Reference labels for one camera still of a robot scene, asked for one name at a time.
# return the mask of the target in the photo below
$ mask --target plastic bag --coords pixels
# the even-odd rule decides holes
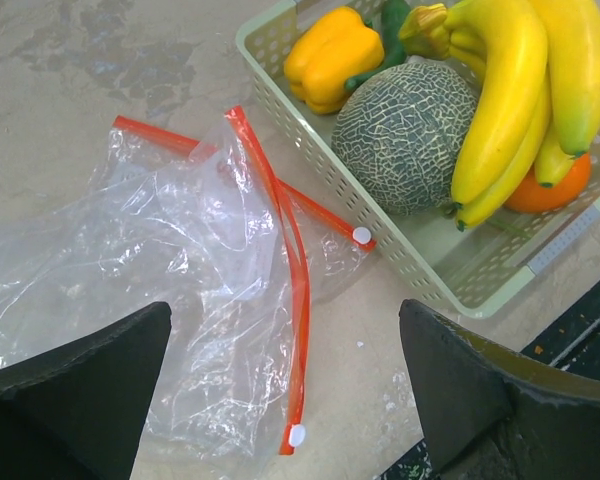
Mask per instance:
[[[0,226],[0,369],[167,301],[141,451],[195,462],[198,479],[256,478],[302,433],[312,291],[345,281],[373,242],[283,186],[240,108],[200,144],[119,119],[91,185]]]

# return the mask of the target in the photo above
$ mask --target floor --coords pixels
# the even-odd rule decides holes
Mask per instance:
[[[238,27],[274,3],[0,0],[0,222],[79,198],[105,158],[116,115],[201,137],[238,103],[278,175],[333,204],[254,102],[236,51]],[[313,311],[308,437],[262,479],[370,480],[422,436],[397,330],[409,289],[380,258],[365,269]],[[519,350],[599,279],[600,221],[495,317],[445,313]],[[191,475],[185,464],[139,459],[132,478]]]

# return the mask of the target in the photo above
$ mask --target cantaloupe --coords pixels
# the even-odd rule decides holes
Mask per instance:
[[[387,213],[451,201],[477,94],[447,65],[411,61],[364,83],[336,119],[331,148]]]

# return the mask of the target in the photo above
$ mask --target banana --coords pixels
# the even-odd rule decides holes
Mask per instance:
[[[536,182],[547,188],[559,184],[571,170],[573,161],[574,157],[562,151],[555,123],[551,122],[534,163]]]
[[[578,157],[600,129],[600,9],[595,0],[527,1],[547,31],[558,141]]]
[[[475,74],[480,85],[484,83],[487,66],[482,58],[473,52],[468,52],[453,44],[449,46],[449,55],[469,67],[469,70]]]
[[[485,62],[481,56],[467,52],[456,47],[451,40],[449,53],[452,57],[464,62],[480,81],[486,70]],[[551,91],[549,78],[545,74],[545,81],[538,96],[535,111],[527,134],[525,135],[518,151],[500,177],[475,200],[464,205],[456,212],[456,226],[458,230],[473,228],[488,220],[518,188],[520,182],[534,163],[534,159],[546,143],[547,129],[551,120]]]
[[[484,42],[469,29],[461,28],[451,32],[449,42],[456,49],[479,55],[484,60],[487,58],[487,50]]]
[[[474,32],[489,57],[451,183],[462,206],[498,180],[527,134],[545,81],[547,35],[527,0],[463,0],[448,10],[444,26]]]
[[[486,50],[484,43],[471,31],[456,30],[451,33],[449,53],[466,64],[479,82],[484,81]],[[573,166],[574,158],[562,151],[558,143],[553,119],[549,122],[544,140],[534,161],[536,181],[551,188],[560,183]]]

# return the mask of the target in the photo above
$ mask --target basket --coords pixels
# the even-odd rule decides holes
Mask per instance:
[[[600,217],[600,132],[591,148],[595,165],[589,186],[567,209],[540,215],[504,209],[497,213],[499,219],[526,232],[525,236],[489,224],[461,233],[454,222],[438,213],[407,218],[388,215],[329,147],[335,115],[312,114],[293,97],[282,73],[283,62],[300,34],[342,4],[282,0],[240,28],[236,43],[253,77],[255,95],[318,177],[340,197],[348,220],[371,230],[378,250],[410,287],[413,298],[434,309],[490,317]],[[356,0],[348,5],[370,18],[379,13],[381,0]],[[471,80],[466,66],[453,66]]]

